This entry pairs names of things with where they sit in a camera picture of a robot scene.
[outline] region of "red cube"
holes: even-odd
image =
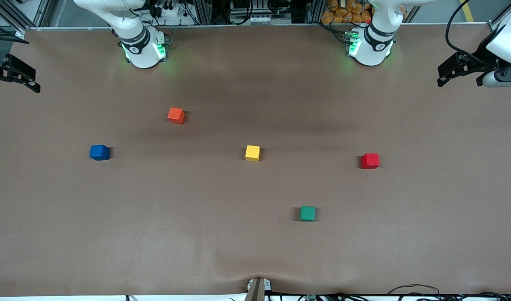
[[[361,157],[361,169],[375,169],[380,166],[378,154],[365,154]]]
[[[178,108],[170,108],[170,112],[168,112],[168,120],[175,124],[183,124],[183,120],[185,120],[185,112]]]

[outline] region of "orange cube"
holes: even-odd
[[[185,112],[178,108],[170,108],[170,112],[168,112],[168,120],[175,124],[183,124],[183,120],[185,120]]]

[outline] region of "table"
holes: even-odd
[[[238,293],[254,276],[511,293],[511,88],[438,88],[444,32],[403,26],[364,67],[319,27],[180,29],[150,70],[110,32],[28,32],[13,54],[42,92],[0,84],[0,296]],[[467,50],[486,34],[451,29]],[[368,152],[380,168],[358,167]],[[295,221],[301,205],[319,221]]]

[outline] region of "green cube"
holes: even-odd
[[[315,221],[315,207],[302,206],[300,207],[300,220],[304,222]]]

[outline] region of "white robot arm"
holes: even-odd
[[[474,72],[483,73],[477,78],[477,86],[511,87],[511,12],[482,40],[474,53],[449,46],[457,52],[437,68],[439,87],[453,78]]]
[[[122,41],[127,59],[139,68],[150,68],[166,60],[165,34],[131,14],[145,0],[74,0],[75,4],[109,23]]]
[[[400,6],[425,5],[435,0],[369,0],[374,8],[371,23],[356,27],[348,39],[353,43],[347,48],[348,55],[366,66],[376,66],[389,55],[393,37],[403,20]]]

